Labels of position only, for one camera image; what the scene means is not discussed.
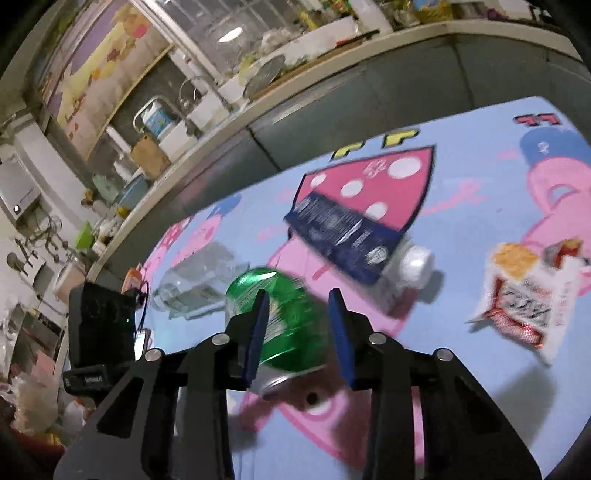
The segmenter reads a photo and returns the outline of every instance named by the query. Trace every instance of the cable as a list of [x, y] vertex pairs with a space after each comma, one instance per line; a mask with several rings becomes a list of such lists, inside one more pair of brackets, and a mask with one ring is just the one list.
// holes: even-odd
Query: cable
[[139, 325], [138, 325], [138, 329], [136, 330], [136, 333], [138, 333], [144, 329], [144, 320], [146, 319], [146, 310], [148, 310], [148, 300], [150, 299], [150, 284], [148, 282], [144, 282], [144, 285], [146, 286], [145, 294], [141, 290], [138, 290], [139, 295], [143, 295], [143, 294], [145, 295], [145, 301], [144, 301], [144, 311], [142, 312], [142, 318], [139, 321]]

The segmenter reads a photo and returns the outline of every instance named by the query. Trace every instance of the plastic bag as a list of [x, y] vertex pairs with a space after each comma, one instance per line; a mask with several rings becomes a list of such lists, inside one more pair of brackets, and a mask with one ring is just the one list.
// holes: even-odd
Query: plastic bag
[[11, 427], [25, 435], [45, 432], [57, 418], [57, 385], [43, 385], [29, 374], [0, 384], [0, 396], [16, 408]]

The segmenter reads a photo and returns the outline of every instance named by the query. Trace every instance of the yellow letter print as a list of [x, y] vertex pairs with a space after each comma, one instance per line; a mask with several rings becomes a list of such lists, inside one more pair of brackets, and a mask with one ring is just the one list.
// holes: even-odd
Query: yellow letter print
[[355, 150], [359, 150], [361, 147], [365, 145], [365, 142], [357, 142], [351, 143], [351, 145], [347, 145], [346, 147], [340, 147], [333, 153], [331, 160], [337, 160], [338, 158], [346, 157], [350, 152], [354, 152]]
[[400, 145], [407, 138], [414, 138], [419, 133], [420, 130], [416, 128], [414, 130], [405, 130], [402, 132], [394, 132], [392, 134], [388, 134], [384, 136], [384, 145], [382, 146], [382, 148], [395, 147], [396, 145]]

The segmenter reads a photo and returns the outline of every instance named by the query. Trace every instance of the water heater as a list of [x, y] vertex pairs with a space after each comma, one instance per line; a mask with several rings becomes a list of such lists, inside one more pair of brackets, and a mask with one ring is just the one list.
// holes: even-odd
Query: water heater
[[37, 184], [16, 154], [0, 160], [0, 198], [14, 220], [29, 211], [40, 195]]

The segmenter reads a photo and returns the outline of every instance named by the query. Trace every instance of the blue gripper pad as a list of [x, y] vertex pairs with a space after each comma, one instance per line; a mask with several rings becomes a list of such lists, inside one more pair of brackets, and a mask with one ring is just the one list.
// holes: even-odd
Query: blue gripper pad
[[333, 288], [329, 293], [329, 319], [333, 334], [333, 342], [339, 359], [341, 376], [352, 387], [355, 381], [355, 355], [353, 346], [347, 334], [346, 318], [347, 307], [338, 288]]
[[256, 322], [252, 327], [244, 364], [244, 380], [249, 386], [256, 377], [256, 371], [261, 361], [262, 344], [269, 321], [269, 294], [265, 290], [259, 290], [256, 294], [251, 313], [256, 315]]

